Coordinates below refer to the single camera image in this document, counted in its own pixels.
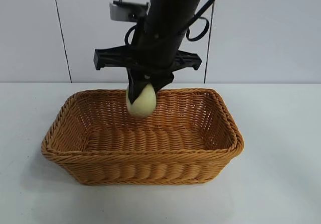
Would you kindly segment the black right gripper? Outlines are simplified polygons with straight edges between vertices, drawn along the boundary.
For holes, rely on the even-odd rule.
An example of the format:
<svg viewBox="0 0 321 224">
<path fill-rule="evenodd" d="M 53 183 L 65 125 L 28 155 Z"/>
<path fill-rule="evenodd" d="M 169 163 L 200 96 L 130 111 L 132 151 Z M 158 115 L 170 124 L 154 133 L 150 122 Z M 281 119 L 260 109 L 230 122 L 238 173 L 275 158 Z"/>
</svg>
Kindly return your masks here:
<svg viewBox="0 0 321 224">
<path fill-rule="evenodd" d="M 129 101 L 134 102 L 149 83 L 157 93 L 172 83 L 173 72 L 184 68 L 199 69 L 201 58 L 196 53 L 179 50 L 179 39 L 177 33 L 163 39 L 149 39 L 144 32 L 143 22 L 138 22 L 126 32 L 123 46 L 96 49 L 94 66 L 96 70 L 105 67 L 126 68 L 127 95 Z"/>
</svg>

